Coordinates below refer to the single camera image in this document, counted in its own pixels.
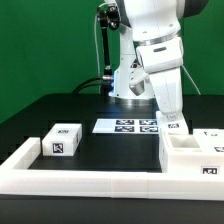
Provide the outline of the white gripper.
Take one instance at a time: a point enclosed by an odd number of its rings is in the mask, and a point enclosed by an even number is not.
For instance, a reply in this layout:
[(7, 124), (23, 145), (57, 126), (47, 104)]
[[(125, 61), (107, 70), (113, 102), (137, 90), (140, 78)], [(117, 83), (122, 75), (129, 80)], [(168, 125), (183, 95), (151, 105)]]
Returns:
[(182, 111), (180, 67), (183, 65), (183, 44), (180, 37), (166, 42), (138, 46), (137, 58), (149, 79), (162, 114), (168, 120), (177, 119)]

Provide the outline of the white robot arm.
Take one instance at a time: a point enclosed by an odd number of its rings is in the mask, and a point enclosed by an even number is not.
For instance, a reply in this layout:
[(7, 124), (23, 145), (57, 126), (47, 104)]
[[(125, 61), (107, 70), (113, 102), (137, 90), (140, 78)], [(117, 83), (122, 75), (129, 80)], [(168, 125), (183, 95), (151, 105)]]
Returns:
[(155, 99), (168, 120), (182, 117), (181, 18), (199, 14), (209, 0), (103, 0), (106, 25), (120, 33), (120, 65), (109, 95), (125, 101)]

